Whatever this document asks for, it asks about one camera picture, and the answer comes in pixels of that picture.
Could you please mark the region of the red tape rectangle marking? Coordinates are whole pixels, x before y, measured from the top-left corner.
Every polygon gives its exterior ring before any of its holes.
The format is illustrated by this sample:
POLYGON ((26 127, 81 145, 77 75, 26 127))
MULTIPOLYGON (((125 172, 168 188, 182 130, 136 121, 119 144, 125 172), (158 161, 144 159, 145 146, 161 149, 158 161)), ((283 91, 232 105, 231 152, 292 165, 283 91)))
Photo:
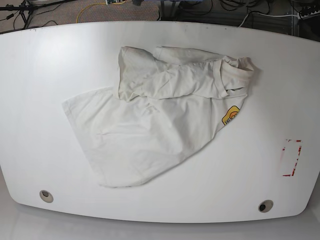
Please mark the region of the red tape rectangle marking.
POLYGON ((303 141, 300 139, 286 139, 280 156, 280 175, 293 177, 298 165, 303 141))

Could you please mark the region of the white T-shirt yellow logo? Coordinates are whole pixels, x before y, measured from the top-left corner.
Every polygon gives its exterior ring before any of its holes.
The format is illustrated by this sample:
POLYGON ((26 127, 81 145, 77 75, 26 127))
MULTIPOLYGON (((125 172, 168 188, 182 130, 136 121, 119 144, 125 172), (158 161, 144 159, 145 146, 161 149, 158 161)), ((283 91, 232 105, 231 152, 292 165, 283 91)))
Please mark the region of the white T-shirt yellow logo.
POLYGON ((64 113, 100 186, 135 187, 200 151, 240 111, 255 69, 192 48, 123 46, 112 87, 74 96, 64 113))

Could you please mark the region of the black tripod stand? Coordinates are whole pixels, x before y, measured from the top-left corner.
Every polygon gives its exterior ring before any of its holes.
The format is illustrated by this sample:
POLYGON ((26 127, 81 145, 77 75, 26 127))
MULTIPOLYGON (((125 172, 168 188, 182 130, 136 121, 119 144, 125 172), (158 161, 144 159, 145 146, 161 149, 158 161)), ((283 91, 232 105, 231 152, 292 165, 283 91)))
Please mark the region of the black tripod stand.
POLYGON ((13 12, 8 17, 1 19, 0 21, 8 21, 9 19, 13 18, 16 15, 16 18, 13 20, 13 29, 7 30, 7 31, 1 31, 0 34, 6 34, 6 33, 12 33, 17 31, 26 30, 31 21, 34 12, 40 9, 45 9, 51 6, 61 6, 64 3, 70 3, 73 2, 72 0, 58 0, 50 3, 42 3, 42 4, 33 4, 31 3, 31 0, 23 0, 19 6, 14 6, 13 4, 7 4, 6 6, 1 6, 0 11, 1 12, 13 12), (23 27, 22 28, 16 28, 15 23, 17 20, 17 17, 21 17, 23 21, 23 27))

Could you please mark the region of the white power strip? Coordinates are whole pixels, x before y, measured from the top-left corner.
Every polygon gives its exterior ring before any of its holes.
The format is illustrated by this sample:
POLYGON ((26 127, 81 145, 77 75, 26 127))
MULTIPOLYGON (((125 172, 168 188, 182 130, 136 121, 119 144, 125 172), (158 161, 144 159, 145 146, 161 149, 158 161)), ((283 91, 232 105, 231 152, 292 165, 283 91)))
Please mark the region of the white power strip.
POLYGON ((320 15, 320 6, 313 5, 308 7, 303 7, 301 11, 298 13, 299 20, 305 20, 313 17, 318 17, 320 15))

